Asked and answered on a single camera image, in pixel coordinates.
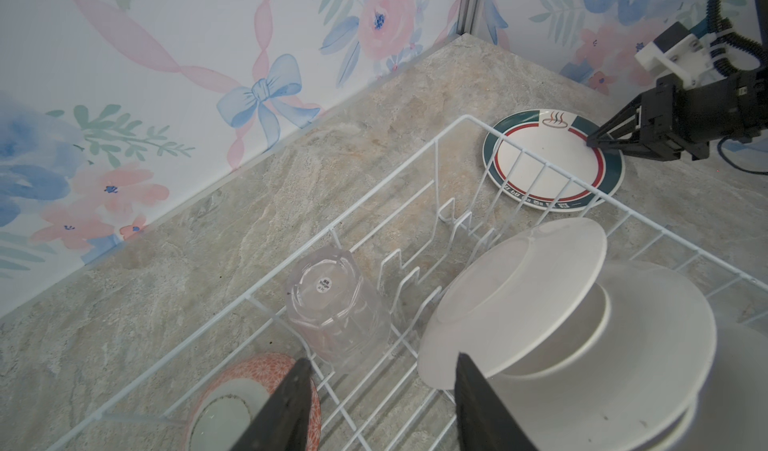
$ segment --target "orange patterned bowl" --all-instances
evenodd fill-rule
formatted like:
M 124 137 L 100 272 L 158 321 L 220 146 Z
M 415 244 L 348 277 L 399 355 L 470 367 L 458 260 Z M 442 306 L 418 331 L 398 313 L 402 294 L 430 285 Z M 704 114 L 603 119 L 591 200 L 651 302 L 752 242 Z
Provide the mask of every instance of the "orange patterned bowl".
M 285 354 L 260 354 L 225 369 L 205 390 L 184 430 L 183 451 L 228 451 L 296 362 Z M 307 451 L 320 446 L 320 400 L 312 383 Z

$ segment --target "clear plastic cup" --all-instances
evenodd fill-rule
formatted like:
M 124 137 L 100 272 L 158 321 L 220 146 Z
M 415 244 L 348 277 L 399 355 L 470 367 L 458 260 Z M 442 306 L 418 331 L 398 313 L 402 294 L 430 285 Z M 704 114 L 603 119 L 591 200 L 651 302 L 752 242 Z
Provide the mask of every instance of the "clear plastic cup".
M 337 372 L 349 373 L 385 352 L 389 312 L 349 251 L 325 246 L 304 257 L 286 291 L 288 318 Z

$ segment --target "blue bow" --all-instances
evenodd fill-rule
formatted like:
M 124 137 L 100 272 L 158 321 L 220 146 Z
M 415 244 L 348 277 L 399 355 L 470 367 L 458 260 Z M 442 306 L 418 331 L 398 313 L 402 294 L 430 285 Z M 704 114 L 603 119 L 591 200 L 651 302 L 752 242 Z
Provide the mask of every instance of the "blue bow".
M 272 105 L 285 118 L 299 128 L 306 127 L 320 112 L 320 108 L 294 108 L 275 98 L 291 96 L 301 91 L 301 75 L 299 65 L 290 54 L 283 54 L 272 63 L 266 79 L 260 79 L 253 88 L 235 88 L 219 100 L 216 107 L 226 123 L 233 128 L 241 128 L 259 110 L 259 122 L 264 129 L 266 143 L 269 148 L 280 139 L 280 124 L 274 112 L 264 103 L 272 100 Z

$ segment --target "pink flower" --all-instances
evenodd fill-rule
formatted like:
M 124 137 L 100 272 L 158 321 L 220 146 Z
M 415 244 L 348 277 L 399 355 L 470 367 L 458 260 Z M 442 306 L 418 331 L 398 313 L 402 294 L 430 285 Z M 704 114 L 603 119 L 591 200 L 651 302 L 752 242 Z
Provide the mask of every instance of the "pink flower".
M 639 86 L 648 86 L 654 82 L 654 77 L 643 69 L 634 58 L 634 55 L 652 42 L 664 30 L 664 23 L 659 19 L 640 21 L 632 26 L 629 34 L 620 43 L 621 50 L 616 54 L 613 67 L 617 69 L 629 68 L 629 80 Z
M 72 179 L 72 190 L 84 195 L 78 206 L 96 209 L 103 205 L 110 213 L 126 216 L 133 213 L 135 202 L 154 206 L 168 198 L 167 187 L 144 183 L 152 176 L 152 171 L 138 169 L 138 163 L 108 171 L 88 168 Z
M 147 224 L 147 217 L 143 214 L 136 216 L 133 224 L 123 226 L 120 228 L 120 234 L 123 236 L 123 241 L 133 237 L 133 235 L 139 234 L 144 230 L 144 225 Z
M 576 64 L 581 64 L 585 59 L 592 69 L 600 68 L 609 53 L 617 46 L 618 35 L 610 24 L 603 24 L 598 32 L 589 29 L 581 30 L 581 41 L 584 42 L 574 55 Z
M 408 45 L 415 16 L 413 0 L 366 1 L 357 31 L 362 51 L 375 61 L 398 54 Z
M 46 206 L 40 217 L 51 223 L 30 236 L 32 242 L 48 242 L 61 239 L 68 249 L 89 249 L 86 241 L 96 237 L 106 237 L 112 234 L 114 228 L 104 224 L 95 213 L 83 213 L 79 207 L 64 206 L 53 203 Z
M 616 82 L 616 76 L 606 76 L 598 71 L 589 79 L 589 87 L 608 96 L 608 85 Z

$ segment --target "plate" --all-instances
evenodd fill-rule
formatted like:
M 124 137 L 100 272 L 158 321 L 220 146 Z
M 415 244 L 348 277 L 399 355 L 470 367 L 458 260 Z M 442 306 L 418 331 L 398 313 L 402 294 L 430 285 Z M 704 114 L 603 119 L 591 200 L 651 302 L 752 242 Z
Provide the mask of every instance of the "plate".
M 505 369 L 504 374 L 530 379 L 568 366 L 600 339 L 609 319 L 608 293 L 600 284 L 592 284 L 568 319 L 534 350 Z
M 584 299 L 605 251 L 603 228 L 585 217 L 553 220 L 493 247 L 456 277 L 429 319 L 419 376 L 452 389 L 459 351 L 485 377 L 530 353 Z
M 677 421 L 672 423 L 672 425 L 666 428 L 660 435 L 632 451 L 667 451 L 668 449 L 672 449 L 680 442 L 694 423 L 698 406 L 699 400 L 698 398 L 694 398 L 694 401 L 688 406 L 688 409 L 685 410 L 683 416 L 677 418 Z
M 205 390 L 184 431 L 184 451 L 228 451 L 296 363 L 279 353 L 260 354 L 225 369 Z M 312 383 L 307 451 L 320 446 L 320 400 Z
M 494 126 L 494 129 L 506 134 L 515 144 L 611 195 L 624 179 L 624 155 L 619 150 L 587 147 L 587 136 L 598 128 L 589 119 L 554 109 L 524 110 L 500 120 Z M 528 192 L 543 167 L 534 158 L 523 156 L 514 168 L 510 181 L 504 183 L 520 151 L 494 134 L 488 134 L 483 143 L 482 155 L 485 165 L 493 159 L 488 168 L 493 182 L 499 187 L 504 186 L 504 193 L 518 201 Z M 525 199 L 525 204 L 536 209 L 546 209 L 567 183 L 566 177 L 547 169 Z M 593 193 L 571 183 L 552 211 L 582 210 L 592 197 Z
M 767 419 L 768 338 L 740 324 L 720 327 L 699 412 L 675 451 L 763 451 Z
M 536 379 L 489 379 L 535 446 L 628 451 L 659 436 L 695 400 L 714 359 L 716 328 L 704 295 L 657 264 L 606 263 L 610 298 L 600 339 L 578 360 Z

